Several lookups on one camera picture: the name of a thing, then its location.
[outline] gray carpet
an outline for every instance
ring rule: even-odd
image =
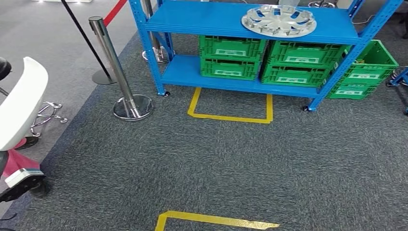
[[[72,11],[99,54],[103,54],[90,29],[88,18],[105,16],[115,5],[112,0],[93,3],[70,3]],[[109,32],[117,51],[121,51],[136,32],[129,4],[109,25]],[[78,32],[60,2],[31,0],[1,0],[0,6],[0,56],[13,66],[13,72],[0,82],[0,87],[10,91],[23,73],[23,58],[30,56],[39,61],[49,73],[44,99],[63,105],[61,116],[71,119],[94,90],[91,76],[100,69],[86,42]],[[0,103],[5,99],[0,95]],[[52,120],[42,131],[39,143],[23,153],[41,161],[57,142],[68,124]],[[0,191],[6,189],[1,181]],[[0,216],[8,203],[0,204]]]
[[[402,29],[391,20],[378,38],[407,64]],[[176,52],[196,53],[196,39],[175,35]],[[408,229],[405,88],[325,100],[316,113],[300,110],[307,99],[274,96],[271,124],[196,119],[187,115],[194,88],[167,86],[170,97],[156,96],[140,53],[135,36],[122,65],[132,89],[153,98],[153,115],[117,120],[110,111],[119,89],[97,87],[43,161],[50,195],[21,198],[7,215],[25,211],[3,226],[152,231],[171,209],[278,223],[280,231]],[[203,90],[197,110],[256,117],[264,97]],[[247,229],[169,220],[166,230]]]

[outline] yellow floor tape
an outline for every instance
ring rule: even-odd
[[[237,122],[249,122],[249,123],[261,123],[261,124],[270,124],[273,120],[273,105],[272,105],[272,95],[267,95],[267,106],[265,119],[256,119],[256,118],[243,118],[243,117],[233,117],[233,116],[223,116],[223,115],[209,115],[209,114],[199,114],[195,113],[195,107],[198,103],[198,98],[200,97],[201,88],[195,88],[194,94],[191,99],[190,107],[187,114],[191,115],[194,118],[201,119],[218,119],[218,120],[228,120],[228,121],[237,121]]]
[[[277,228],[280,225],[274,223],[266,223],[261,221],[249,221],[235,218],[223,218],[209,215],[202,215],[197,213],[186,213],[168,210],[159,215],[157,219],[156,228],[154,231],[164,231],[167,218],[176,218],[182,220],[192,220],[206,223],[213,223],[219,225],[238,226],[250,229],[266,230],[269,228]]]

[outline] blue metal shelf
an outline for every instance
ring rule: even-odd
[[[277,95],[312,98],[305,107],[316,111],[333,86],[340,80],[367,44],[387,22],[403,0],[387,0],[363,31],[356,32],[351,19],[356,15],[364,0],[353,0],[348,10],[328,8],[307,8],[317,21],[317,28],[309,35],[284,40],[314,43],[337,43],[354,45],[339,67],[318,91],[316,88],[264,85],[256,81],[219,79],[200,76],[199,58],[187,55],[173,55],[170,33],[231,36],[255,39],[281,39],[259,35],[241,25],[241,18],[256,4],[199,2],[182,0],[157,0],[158,10],[147,19],[140,0],[129,0],[143,48],[149,59],[149,67],[159,95],[165,95],[164,84],[192,87],[239,90]],[[167,70],[161,74],[152,49],[149,32],[160,41],[171,60]]]
[[[289,95],[308,98],[315,98],[318,96],[316,88],[262,84],[259,79],[248,81],[203,77],[200,75],[200,57],[191,55],[175,55],[166,71],[163,73],[161,81],[164,84],[238,90],[274,95]]]
[[[398,86],[402,81],[405,81],[406,83],[408,83],[408,67],[405,68],[393,80],[387,82],[387,87]],[[405,115],[408,116],[408,107],[405,109]]]
[[[259,6],[227,2],[168,0],[148,20],[146,29],[157,32],[272,39],[254,33],[241,24],[242,16],[249,9]],[[318,25],[316,30],[303,37],[285,38],[285,40],[337,44],[357,44],[360,41],[347,10],[305,9],[314,14]]]

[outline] shelf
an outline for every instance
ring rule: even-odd
[[[219,35],[255,39],[273,39],[246,29],[241,18],[257,4],[167,0],[146,23],[148,31],[197,35]],[[284,40],[299,42],[357,44],[361,39],[347,10],[304,8],[311,11],[317,28],[309,35]]]
[[[175,55],[162,75],[162,83],[308,98],[318,96],[316,88],[261,84],[258,79],[247,81],[203,77],[200,75],[200,58],[190,55]]]

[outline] shelf upright post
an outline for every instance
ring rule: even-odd
[[[397,77],[387,83],[387,87],[397,86],[402,80],[408,80],[408,68],[405,68]]]
[[[146,56],[149,60],[148,65],[153,75],[153,80],[157,89],[157,94],[166,96],[167,92],[161,81],[161,73],[156,61],[156,55],[153,51],[152,43],[150,42],[150,35],[145,27],[147,18],[141,7],[140,0],[129,0],[129,4],[132,9],[133,17],[135,18],[136,26],[138,27],[139,30],[139,35],[143,48],[146,51]]]
[[[381,27],[388,21],[391,15],[397,10],[399,5],[401,5],[403,0],[388,0],[378,11],[377,15],[369,22],[369,24],[364,28],[362,32],[359,33],[360,42],[356,44],[349,54],[343,59],[339,67],[329,78],[327,83],[322,87],[319,92],[319,96],[314,98],[308,107],[305,107],[305,111],[316,111],[317,106],[334,85],[340,80],[348,68],[357,59],[360,53],[365,49],[368,43],[374,38]]]
[[[358,10],[360,10],[360,7],[363,5],[365,0],[353,0],[351,3],[350,7],[348,8],[348,16],[350,16],[351,19],[354,18]]]
[[[163,4],[163,2],[165,2],[165,0],[157,0],[157,6],[160,7]],[[166,44],[169,50],[172,51],[171,53],[168,54],[168,59],[172,61],[174,57],[174,48],[173,48],[173,40],[171,38],[171,33],[165,32],[163,34],[165,35]]]

